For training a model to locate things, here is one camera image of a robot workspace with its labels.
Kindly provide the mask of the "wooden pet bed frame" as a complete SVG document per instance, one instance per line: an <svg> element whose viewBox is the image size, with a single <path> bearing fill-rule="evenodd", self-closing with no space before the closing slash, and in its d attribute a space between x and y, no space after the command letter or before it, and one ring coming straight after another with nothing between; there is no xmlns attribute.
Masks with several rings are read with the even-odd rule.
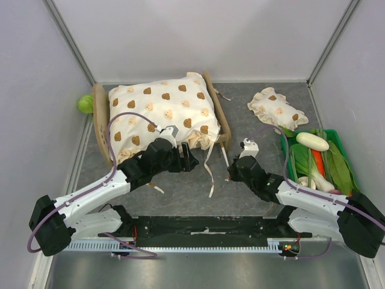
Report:
<svg viewBox="0 0 385 289"><path fill-rule="evenodd" d="M222 144L225 151L229 152L232 147L232 132L218 98L219 93L216 92L211 80L211 76L207 70L205 70L201 76L206 83L210 98L213 101L215 116L220 125L220 134L216 143ZM95 135L103 159L109 167L112 167L112 160L109 157L109 148L106 136L109 118L108 94L105 91L102 83L95 83L93 85L93 122Z"/></svg>

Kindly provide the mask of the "bear print cream quilt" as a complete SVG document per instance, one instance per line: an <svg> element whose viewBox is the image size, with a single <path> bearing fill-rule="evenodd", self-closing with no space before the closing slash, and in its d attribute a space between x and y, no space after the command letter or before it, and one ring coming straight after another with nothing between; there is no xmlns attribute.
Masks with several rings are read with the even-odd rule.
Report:
<svg viewBox="0 0 385 289"><path fill-rule="evenodd" d="M212 152L229 150L231 132L208 73L188 72L180 79L120 85L108 93L110 159L117 163L145 150L157 127L174 125L177 143Z"/></svg>

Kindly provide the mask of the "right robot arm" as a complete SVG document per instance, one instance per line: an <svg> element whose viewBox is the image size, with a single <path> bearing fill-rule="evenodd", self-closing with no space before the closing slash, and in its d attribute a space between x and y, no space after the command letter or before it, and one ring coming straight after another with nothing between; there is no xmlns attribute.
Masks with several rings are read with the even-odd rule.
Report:
<svg viewBox="0 0 385 289"><path fill-rule="evenodd" d="M367 258L375 258L383 244L384 215L359 192L344 196L304 188L267 173L251 155L235 158L227 170L231 181L244 183L260 199L293 208L275 223L282 237L295 231L328 236Z"/></svg>

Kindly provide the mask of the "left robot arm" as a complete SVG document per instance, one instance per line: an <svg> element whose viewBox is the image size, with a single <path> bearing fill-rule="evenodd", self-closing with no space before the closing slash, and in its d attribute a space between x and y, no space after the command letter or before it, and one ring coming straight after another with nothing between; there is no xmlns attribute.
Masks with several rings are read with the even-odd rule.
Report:
<svg viewBox="0 0 385 289"><path fill-rule="evenodd" d="M92 210L149 184L162 172L190 172L198 164L187 143L173 146L170 141L157 138L145 151L113 167L108 176L63 197L40 197L29 220L32 234L27 242L28 252L54 256L71 241L91 234L114 232L119 237L127 236L132 222L123 206L115 206L106 214L93 214ZM31 247L33 240L39 245L36 250Z"/></svg>

